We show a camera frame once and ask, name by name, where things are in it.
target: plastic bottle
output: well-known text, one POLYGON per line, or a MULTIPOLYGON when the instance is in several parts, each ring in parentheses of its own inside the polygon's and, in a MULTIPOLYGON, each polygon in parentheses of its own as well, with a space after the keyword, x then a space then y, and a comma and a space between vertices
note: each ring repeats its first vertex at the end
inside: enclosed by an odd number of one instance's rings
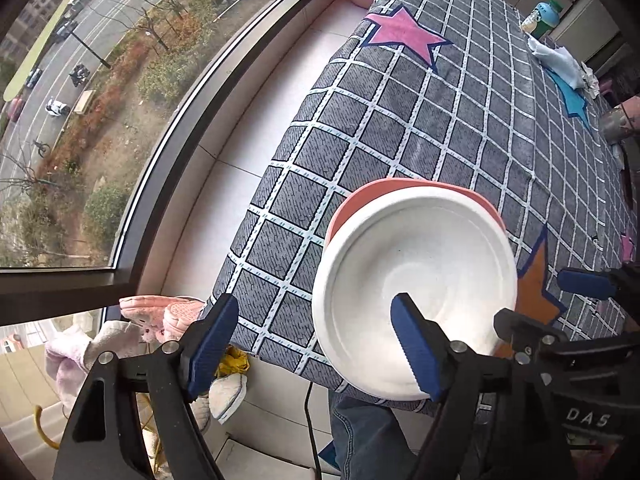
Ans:
POLYGON ((562 12, 562 6, 555 0, 549 0, 548 3, 540 2, 520 24, 520 28, 539 40, 558 26, 560 12, 562 12))

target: pink bowl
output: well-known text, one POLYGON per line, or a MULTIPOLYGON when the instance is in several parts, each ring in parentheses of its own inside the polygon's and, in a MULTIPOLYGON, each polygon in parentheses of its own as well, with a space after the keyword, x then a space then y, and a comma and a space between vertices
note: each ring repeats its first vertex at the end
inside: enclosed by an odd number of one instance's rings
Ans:
POLYGON ((466 187, 445 184, 444 182, 435 182, 433 180, 423 180, 421 178, 388 177, 381 178, 379 180, 373 180, 372 182, 359 187, 356 191, 351 193, 344 202, 340 204, 340 207, 334 213, 334 216, 329 222, 329 227, 326 230, 325 245, 327 245, 331 241, 331 239, 337 233, 338 229, 340 229, 340 227, 342 227, 342 225, 358 209, 367 205, 372 200, 375 200, 387 193, 391 193, 392 191, 396 191, 398 189, 415 186, 443 187, 445 189, 451 189, 453 191, 457 191, 458 193, 462 193, 475 202, 478 202, 479 205, 486 209, 489 215, 491 215, 492 218, 496 222, 498 222, 498 225, 502 228, 502 230, 506 231, 504 222, 502 221, 502 218, 500 217, 498 212, 495 210, 495 207, 484 196, 476 193, 475 191, 467 189, 466 187))

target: pink slipper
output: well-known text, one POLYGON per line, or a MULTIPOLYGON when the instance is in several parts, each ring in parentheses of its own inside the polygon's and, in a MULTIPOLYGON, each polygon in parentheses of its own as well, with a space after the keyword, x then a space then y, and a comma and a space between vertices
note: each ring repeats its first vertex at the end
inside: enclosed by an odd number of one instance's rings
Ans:
POLYGON ((164 310, 164 340, 178 340, 189 325, 198 319, 204 303, 200 300, 181 301, 167 305, 164 310))
POLYGON ((144 330, 142 339, 151 342, 162 338, 164 309, 171 303, 187 303, 182 298, 167 296, 131 296, 120 299, 120 312, 144 330))

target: window frame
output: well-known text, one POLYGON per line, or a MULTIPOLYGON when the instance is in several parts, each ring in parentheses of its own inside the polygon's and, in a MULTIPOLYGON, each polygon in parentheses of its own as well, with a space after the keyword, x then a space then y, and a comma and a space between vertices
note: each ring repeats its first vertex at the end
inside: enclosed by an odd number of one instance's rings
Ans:
MULTIPOLYGON (((9 2, 15 12, 0 18, 2 34, 28 1, 9 2)), ((274 0, 231 38, 191 86, 129 200, 113 265, 0 269, 0 326, 103 308, 136 294, 164 211, 207 126, 265 46, 310 1, 274 0)))

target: car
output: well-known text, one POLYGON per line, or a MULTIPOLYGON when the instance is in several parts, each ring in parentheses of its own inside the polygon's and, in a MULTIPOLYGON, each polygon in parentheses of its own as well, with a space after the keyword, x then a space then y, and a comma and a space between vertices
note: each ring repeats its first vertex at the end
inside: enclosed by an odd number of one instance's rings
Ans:
POLYGON ((78 22, 76 20, 70 20, 63 23, 63 25, 56 30, 54 34, 54 41, 56 43, 60 43, 60 41, 66 40, 77 26, 78 22))
POLYGON ((11 100, 11 104, 9 104, 9 109, 7 111, 7 116, 9 120, 12 122, 17 122, 20 114, 22 113, 22 109, 24 108, 24 99, 21 97, 14 97, 11 100))
POLYGON ((29 75, 27 76, 27 82, 25 83, 25 86, 29 89, 36 86, 36 83, 38 82, 38 79, 40 79, 41 75, 41 68, 34 68, 33 70, 31 70, 31 72, 29 72, 29 75))

